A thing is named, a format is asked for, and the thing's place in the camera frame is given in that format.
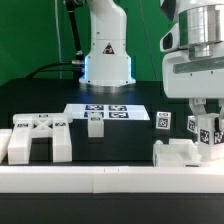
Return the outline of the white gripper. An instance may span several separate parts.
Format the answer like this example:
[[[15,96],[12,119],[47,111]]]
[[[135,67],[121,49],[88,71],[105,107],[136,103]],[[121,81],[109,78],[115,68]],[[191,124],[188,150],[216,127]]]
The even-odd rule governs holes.
[[[206,114],[206,99],[218,99],[220,113],[215,130],[224,132],[224,49],[216,49],[211,57],[190,60],[188,51],[167,54],[162,63],[163,87],[168,98],[190,98],[189,107],[195,117]]]

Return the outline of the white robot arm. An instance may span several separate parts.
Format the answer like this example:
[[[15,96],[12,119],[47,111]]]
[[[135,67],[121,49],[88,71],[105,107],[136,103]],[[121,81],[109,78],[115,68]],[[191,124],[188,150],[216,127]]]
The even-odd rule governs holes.
[[[98,91],[135,83],[126,53],[126,13],[114,0],[86,0],[91,16],[91,50],[80,83]],[[221,107],[215,129],[224,131],[224,0],[160,0],[174,23],[160,40],[163,88],[169,98],[186,98],[195,117],[207,99]]]

